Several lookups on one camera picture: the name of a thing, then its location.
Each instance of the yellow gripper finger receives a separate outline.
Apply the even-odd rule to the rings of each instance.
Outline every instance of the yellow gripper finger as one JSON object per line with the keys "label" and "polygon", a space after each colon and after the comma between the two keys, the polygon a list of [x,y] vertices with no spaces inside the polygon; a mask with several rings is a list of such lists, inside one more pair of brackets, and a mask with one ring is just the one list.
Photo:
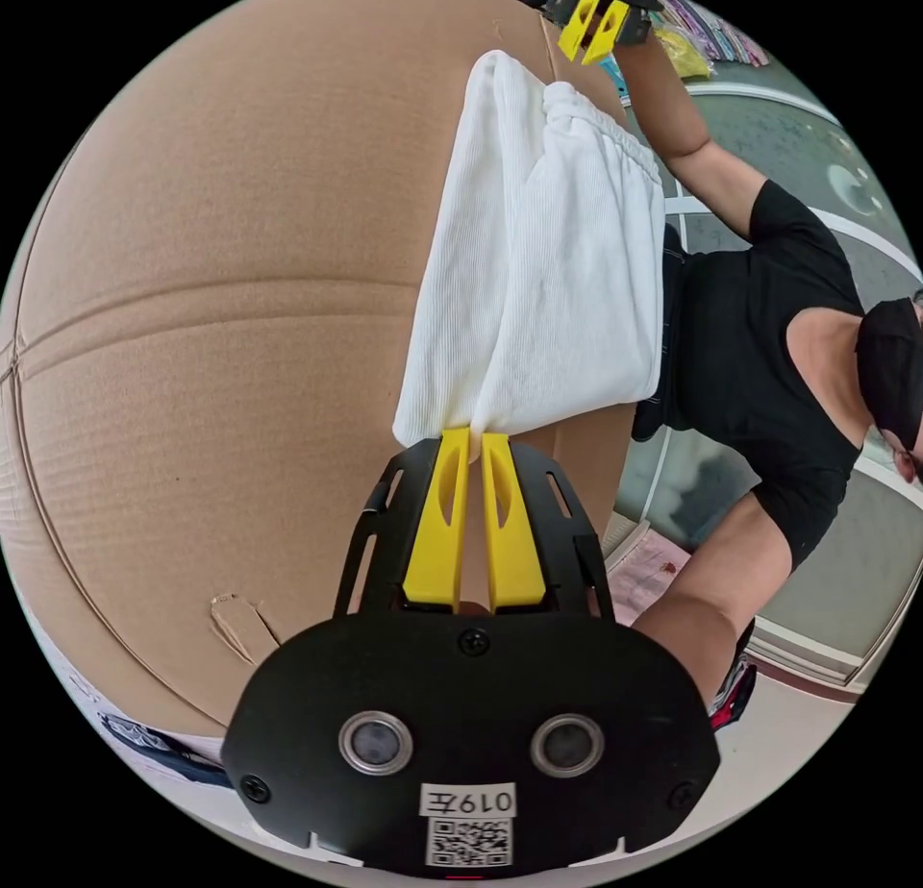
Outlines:
{"label": "yellow gripper finger", "polygon": [[590,21],[596,13],[601,0],[580,0],[574,13],[570,15],[567,25],[561,30],[561,36],[558,39],[558,48],[567,56],[568,60],[573,62],[580,51],[580,45],[584,41],[586,30],[589,29]]}
{"label": "yellow gripper finger", "polygon": [[606,15],[600,22],[598,29],[593,34],[593,39],[584,52],[583,64],[601,62],[612,51],[630,9],[624,1],[612,1],[609,4]]}
{"label": "yellow gripper finger", "polygon": [[502,433],[485,433],[482,442],[490,611],[539,605],[545,596],[545,580],[510,439]]}
{"label": "yellow gripper finger", "polygon": [[404,595],[410,603],[459,610],[469,444],[468,428],[442,433],[404,577]]}

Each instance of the black face mask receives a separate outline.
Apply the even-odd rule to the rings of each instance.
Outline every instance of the black face mask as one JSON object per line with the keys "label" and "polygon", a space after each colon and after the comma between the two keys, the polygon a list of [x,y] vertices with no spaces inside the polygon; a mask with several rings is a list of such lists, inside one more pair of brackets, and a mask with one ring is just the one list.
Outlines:
{"label": "black face mask", "polygon": [[[910,299],[879,302],[856,343],[862,398],[879,430],[911,451],[923,419],[923,328]],[[917,465],[917,474],[921,467]]]}

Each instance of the person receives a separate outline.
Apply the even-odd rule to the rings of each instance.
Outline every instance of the person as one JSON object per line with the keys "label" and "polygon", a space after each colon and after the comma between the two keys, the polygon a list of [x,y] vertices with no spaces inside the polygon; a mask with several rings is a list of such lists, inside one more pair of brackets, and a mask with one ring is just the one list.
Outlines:
{"label": "person", "polygon": [[923,474],[923,292],[864,313],[831,232],[711,139],[655,35],[613,55],[652,149],[751,245],[689,256],[668,226],[661,382],[633,429],[640,442],[661,424],[695,429],[760,479],[634,625],[710,704],[741,636],[833,523],[869,430],[906,481]]}

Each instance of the white towel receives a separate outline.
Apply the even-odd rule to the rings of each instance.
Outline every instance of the white towel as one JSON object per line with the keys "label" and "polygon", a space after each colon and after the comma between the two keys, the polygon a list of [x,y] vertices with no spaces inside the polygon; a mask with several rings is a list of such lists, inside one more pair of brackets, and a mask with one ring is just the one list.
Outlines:
{"label": "white towel", "polygon": [[394,436],[516,434],[648,398],[665,209],[651,151],[565,82],[478,59],[413,318]]}

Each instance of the white label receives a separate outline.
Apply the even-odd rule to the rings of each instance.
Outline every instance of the white label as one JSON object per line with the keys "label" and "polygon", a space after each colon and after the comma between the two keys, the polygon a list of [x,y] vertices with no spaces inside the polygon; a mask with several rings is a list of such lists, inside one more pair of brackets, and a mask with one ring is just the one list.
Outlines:
{"label": "white label", "polygon": [[516,816],[516,783],[494,785],[433,785],[420,789],[424,818],[490,819]]}

